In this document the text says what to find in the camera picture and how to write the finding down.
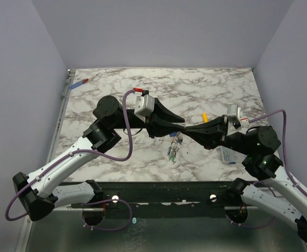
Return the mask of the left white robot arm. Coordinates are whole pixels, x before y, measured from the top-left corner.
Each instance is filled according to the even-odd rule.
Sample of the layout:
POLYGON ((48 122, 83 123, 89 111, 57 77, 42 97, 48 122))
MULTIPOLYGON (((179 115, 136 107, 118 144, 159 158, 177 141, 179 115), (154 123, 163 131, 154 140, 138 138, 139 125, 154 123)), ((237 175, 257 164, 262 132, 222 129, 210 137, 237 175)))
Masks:
POLYGON ((32 221, 39 221, 55 208, 65 205, 98 206, 102 190, 94 180, 73 186, 62 186, 61 183, 98 157, 127 161, 133 153, 131 129, 146 129, 152 138, 183 129, 185 120, 146 90, 136 97, 135 108, 127 109, 126 99, 134 92, 126 92, 121 102, 111 95, 101 98, 93 111, 96 120, 71 147, 43 167, 29 174, 19 172, 13 177, 14 199, 20 200, 32 221))

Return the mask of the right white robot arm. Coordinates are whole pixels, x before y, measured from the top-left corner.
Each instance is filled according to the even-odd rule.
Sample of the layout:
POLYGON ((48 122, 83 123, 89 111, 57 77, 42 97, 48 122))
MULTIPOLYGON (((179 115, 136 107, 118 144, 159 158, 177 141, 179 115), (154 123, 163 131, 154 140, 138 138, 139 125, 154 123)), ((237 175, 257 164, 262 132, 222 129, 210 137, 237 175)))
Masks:
POLYGON ((307 187, 276 156, 281 142, 275 130, 271 126, 261 126, 241 133, 241 128, 248 125, 247 118, 224 115, 203 124, 185 127, 182 133, 208 150, 224 146, 244 154, 246 157, 242 164, 246 171, 275 189, 284 199, 280 200, 249 182, 236 179, 233 188, 226 193, 227 201, 231 205, 244 202, 270 213, 296 230, 307 243, 307 187))

